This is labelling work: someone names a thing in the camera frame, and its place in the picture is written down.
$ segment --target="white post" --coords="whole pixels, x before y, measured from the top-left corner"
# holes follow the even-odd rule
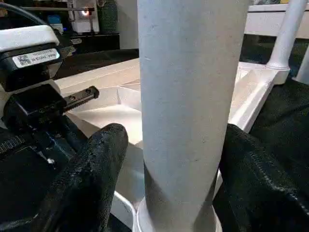
[[[268,68],[289,69],[289,57],[306,5],[307,0],[290,0],[270,60],[266,65]]]
[[[296,81],[309,85],[309,46],[307,47],[303,62],[299,68]]]
[[[145,199],[135,231],[214,232],[248,1],[139,0]]]

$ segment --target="black fabric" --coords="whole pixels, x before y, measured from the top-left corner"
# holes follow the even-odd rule
[[[120,124],[94,133],[52,183],[31,231],[102,232],[127,145]]]
[[[253,128],[227,127],[214,206],[225,231],[309,231],[309,86],[275,86]]]
[[[128,144],[126,130],[110,124],[87,140],[67,117],[59,123],[61,133],[57,128],[50,133],[54,145],[46,153],[55,165],[37,154],[27,137],[22,146],[0,152],[0,231],[49,232],[60,227],[59,232],[95,232],[106,227]],[[0,128],[0,141],[13,137]],[[129,231],[111,217],[104,231],[118,228]]]

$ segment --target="black surface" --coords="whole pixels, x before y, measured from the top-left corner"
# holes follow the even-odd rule
[[[61,65],[55,79],[76,75],[111,64],[139,57],[137,49],[93,52],[67,57]]]

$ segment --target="cylinder base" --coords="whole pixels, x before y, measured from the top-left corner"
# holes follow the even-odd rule
[[[216,215],[216,212],[212,208],[213,213],[215,215],[215,231],[213,232],[222,232],[222,227],[220,220],[218,216]],[[136,220],[134,222],[133,226],[133,232],[157,232],[152,225],[151,219],[149,217],[148,209],[147,209],[147,204],[146,204],[146,199],[144,198],[137,211],[136,215]],[[201,228],[201,232],[207,232],[208,228]]]

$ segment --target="metal rail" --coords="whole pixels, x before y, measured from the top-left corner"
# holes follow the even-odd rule
[[[66,8],[66,7],[22,7],[29,11],[95,11],[95,8]]]

